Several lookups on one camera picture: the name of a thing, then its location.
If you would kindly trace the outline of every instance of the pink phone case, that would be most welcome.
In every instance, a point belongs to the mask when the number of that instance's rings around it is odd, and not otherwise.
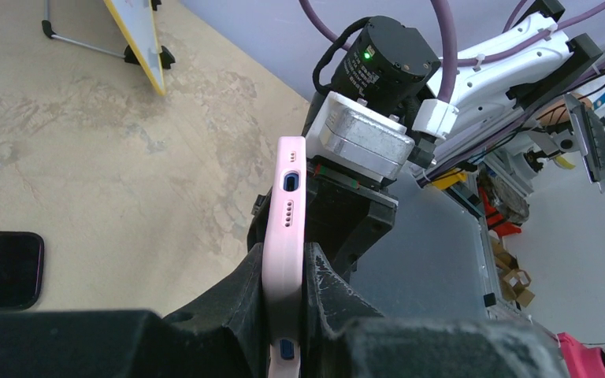
[[[303,301],[305,138],[277,143],[277,165],[263,246],[262,283],[270,331],[269,376],[297,378],[299,314]]]

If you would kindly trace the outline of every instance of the black bracket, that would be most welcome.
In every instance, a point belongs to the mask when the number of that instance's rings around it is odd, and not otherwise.
[[[43,26],[43,33],[45,33],[47,38],[52,39],[52,35],[57,34],[54,32],[54,30],[52,30],[52,23],[48,20],[42,20],[40,21],[40,24]]]
[[[161,53],[159,53],[158,56],[161,59],[161,66],[163,69],[171,69],[171,65],[176,62],[173,54],[171,54],[170,50],[165,46],[161,46]],[[131,46],[126,46],[126,49],[124,50],[124,61],[132,65],[140,65]]]
[[[537,106],[542,106],[556,95],[564,93],[569,85],[602,56],[602,49],[587,34],[581,34],[571,39],[567,46],[572,52],[572,56],[558,69],[536,83],[521,84],[510,88],[507,97],[515,98],[516,106],[520,106],[522,109],[535,109]]]
[[[520,24],[527,16],[537,12],[558,22],[565,13],[565,7],[558,0],[536,0],[516,21],[516,24]]]

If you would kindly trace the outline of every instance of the orange component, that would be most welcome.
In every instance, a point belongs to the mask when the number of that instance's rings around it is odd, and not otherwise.
[[[483,188],[479,188],[481,194],[481,201],[484,203],[484,211],[486,213],[486,223],[488,224],[489,230],[494,230],[497,235],[502,238],[507,235],[520,234],[521,228],[517,225],[504,219],[502,214],[497,211],[496,208],[490,206],[488,202],[488,196]]]

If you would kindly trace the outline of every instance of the pink fabric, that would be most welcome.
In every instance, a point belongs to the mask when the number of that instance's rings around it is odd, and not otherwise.
[[[566,333],[559,333],[560,349],[571,378],[605,378],[601,348],[586,348]]]

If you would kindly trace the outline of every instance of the yellow board edge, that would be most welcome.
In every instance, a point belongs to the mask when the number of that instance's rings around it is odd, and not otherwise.
[[[117,9],[115,9],[115,7],[112,3],[112,0],[103,0],[103,2],[108,7],[108,10],[110,11],[110,14],[113,16],[113,19],[115,20],[115,22],[117,22],[117,26],[119,26],[119,30],[121,31],[121,34],[123,34],[124,38],[126,38],[126,42],[128,42],[128,45],[131,47],[131,50],[133,50],[135,57],[138,58],[138,61],[140,62],[140,67],[143,67],[143,70],[145,71],[145,75],[147,75],[147,77],[150,79],[150,82],[154,86],[154,89],[161,96],[164,96],[165,95],[165,78],[163,77],[163,65],[161,65],[161,56],[159,56],[159,59],[158,59],[158,70],[159,70],[159,72],[161,72],[161,87],[159,87],[158,82],[157,82],[156,78],[154,77],[154,72],[152,72],[152,70],[147,66],[147,61],[145,60],[143,53],[141,53],[140,49],[135,45],[135,43],[133,41],[133,37],[131,37],[131,33],[128,32],[128,29],[126,28],[126,25],[124,25],[124,21],[121,19],[119,12],[117,12]],[[158,53],[160,46],[158,44],[156,25],[154,24],[154,11],[152,10],[151,7],[150,7],[150,13],[152,16],[152,27],[154,27],[154,42],[156,43],[156,48],[157,48],[157,53]]]

